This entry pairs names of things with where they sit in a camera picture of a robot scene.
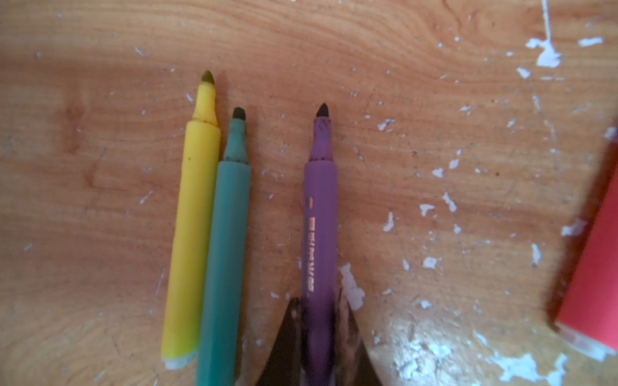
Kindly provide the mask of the purple pen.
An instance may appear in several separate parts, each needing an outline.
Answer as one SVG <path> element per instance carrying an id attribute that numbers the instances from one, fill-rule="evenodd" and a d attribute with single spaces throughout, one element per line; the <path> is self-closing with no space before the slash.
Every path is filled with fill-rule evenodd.
<path id="1" fill-rule="evenodd" d="M 323 103 L 304 167 L 303 367 L 307 385 L 330 385 L 334 363 L 337 276 L 337 167 L 332 122 Z"/>

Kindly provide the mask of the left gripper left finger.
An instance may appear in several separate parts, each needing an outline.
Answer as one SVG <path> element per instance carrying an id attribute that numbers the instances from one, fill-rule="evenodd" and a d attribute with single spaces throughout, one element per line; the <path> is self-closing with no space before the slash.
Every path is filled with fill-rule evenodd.
<path id="1" fill-rule="evenodd" d="M 256 386 L 299 386 L 302 360 L 302 306 L 291 298 L 269 359 Z"/>

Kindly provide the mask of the pink pen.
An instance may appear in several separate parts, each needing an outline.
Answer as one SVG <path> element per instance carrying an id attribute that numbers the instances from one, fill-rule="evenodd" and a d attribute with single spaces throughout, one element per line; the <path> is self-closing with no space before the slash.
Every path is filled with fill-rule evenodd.
<path id="1" fill-rule="evenodd" d="M 555 324 L 576 351 L 603 362 L 617 354 L 617 173 L 588 234 Z"/>

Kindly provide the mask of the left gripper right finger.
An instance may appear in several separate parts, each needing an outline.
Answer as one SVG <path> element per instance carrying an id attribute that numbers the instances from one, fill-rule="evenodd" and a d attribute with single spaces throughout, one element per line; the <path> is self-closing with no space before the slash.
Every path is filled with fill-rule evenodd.
<path id="1" fill-rule="evenodd" d="M 338 386 L 382 386 L 360 335 L 348 299 L 336 301 L 335 381 Z"/>

